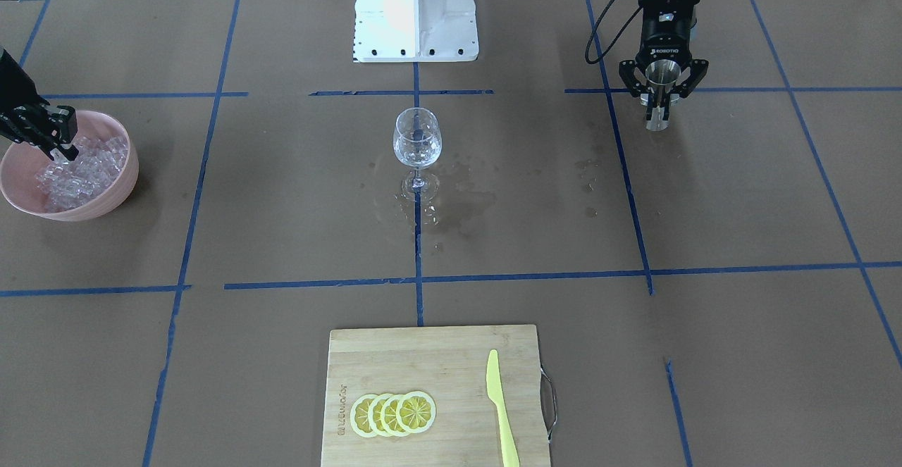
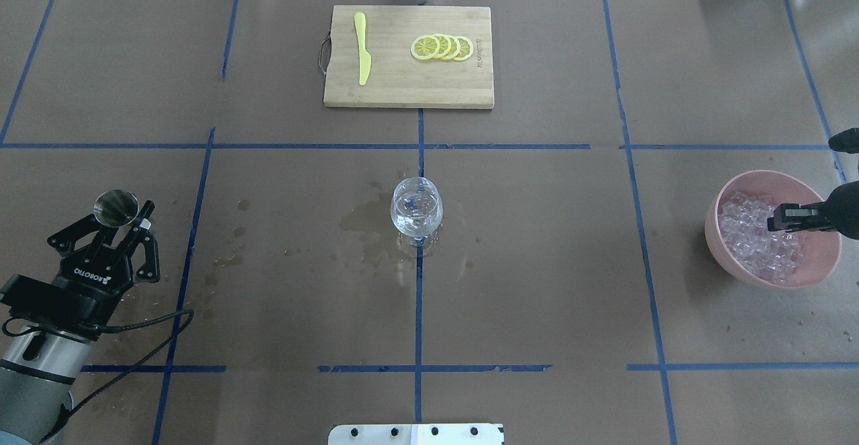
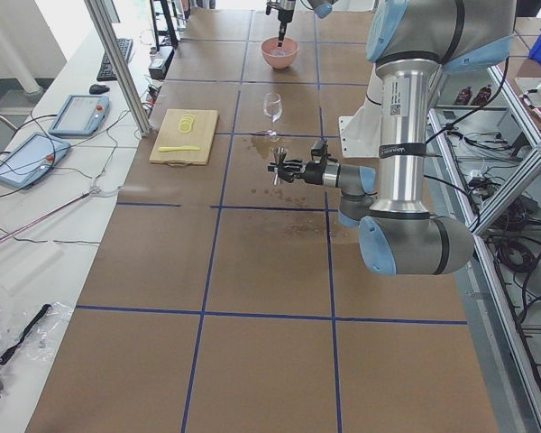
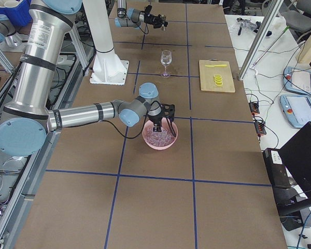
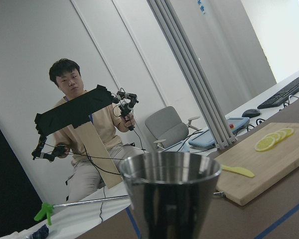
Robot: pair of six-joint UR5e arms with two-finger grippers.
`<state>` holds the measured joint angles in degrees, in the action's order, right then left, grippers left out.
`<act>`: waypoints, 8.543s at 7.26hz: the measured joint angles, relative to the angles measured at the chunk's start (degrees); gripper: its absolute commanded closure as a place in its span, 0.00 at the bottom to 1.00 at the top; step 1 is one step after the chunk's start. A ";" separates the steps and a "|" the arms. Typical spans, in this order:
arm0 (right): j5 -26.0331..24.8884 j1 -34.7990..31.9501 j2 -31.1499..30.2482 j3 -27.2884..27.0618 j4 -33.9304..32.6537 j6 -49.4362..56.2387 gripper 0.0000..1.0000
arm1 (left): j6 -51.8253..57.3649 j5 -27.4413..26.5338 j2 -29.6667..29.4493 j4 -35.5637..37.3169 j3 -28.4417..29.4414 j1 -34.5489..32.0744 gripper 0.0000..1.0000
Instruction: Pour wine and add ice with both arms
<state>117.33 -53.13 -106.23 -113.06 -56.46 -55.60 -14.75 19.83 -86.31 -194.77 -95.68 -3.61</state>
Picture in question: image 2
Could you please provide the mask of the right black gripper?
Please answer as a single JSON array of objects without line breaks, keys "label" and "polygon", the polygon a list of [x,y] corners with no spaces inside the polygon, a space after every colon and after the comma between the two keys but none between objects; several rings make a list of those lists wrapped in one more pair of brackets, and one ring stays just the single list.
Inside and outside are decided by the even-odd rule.
[{"label": "right black gripper", "polygon": [[825,232],[858,239],[858,182],[835,188],[822,203],[821,209],[819,204],[780,204],[773,217],[767,218],[767,229],[770,233],[820,231],[824,216],[829,222]]}]

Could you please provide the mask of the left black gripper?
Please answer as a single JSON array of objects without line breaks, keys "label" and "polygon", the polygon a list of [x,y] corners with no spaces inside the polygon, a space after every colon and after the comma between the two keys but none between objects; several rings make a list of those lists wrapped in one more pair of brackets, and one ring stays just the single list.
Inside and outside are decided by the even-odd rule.
[{"label": "left black gripper", "polygon": [[[125,239],[113,245],[117,228],[108,228],[94,213],[83,216],[47,238],[47,244],[61,255],[59,277],[94,295],[95,299],[119,299],[135,282],[157,283],[160,274],[158,243],[152,231],[151,215],[156,206],[144,202]],[[131,257],[141,247],[144,257],[132,270]]]}]

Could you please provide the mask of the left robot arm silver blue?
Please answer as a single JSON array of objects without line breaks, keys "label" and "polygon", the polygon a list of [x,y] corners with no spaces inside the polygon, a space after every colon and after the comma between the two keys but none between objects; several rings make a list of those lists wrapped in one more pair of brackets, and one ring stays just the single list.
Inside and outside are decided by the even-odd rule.
[{"label": "left robot arm silver blue", "polygon": [[111,326],[125,293],[136,283],[160,280],[158,244],[151,232],[153,201],[137,215],[96,207],[47,243],[60,256],[51,282],[15,275],[2,288],[12,333],[2,356],[2,443],[55,444],[79,406],[70,394],[92,345]]}]

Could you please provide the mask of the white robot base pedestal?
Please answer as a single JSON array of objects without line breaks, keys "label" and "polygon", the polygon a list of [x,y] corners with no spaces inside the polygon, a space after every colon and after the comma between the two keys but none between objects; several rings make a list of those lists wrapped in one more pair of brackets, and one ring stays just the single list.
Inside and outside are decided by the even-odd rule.
[{"label": "white robot base pedestal", "polygon": [[328,444],[504,444],[502,424],[344,424]]}]

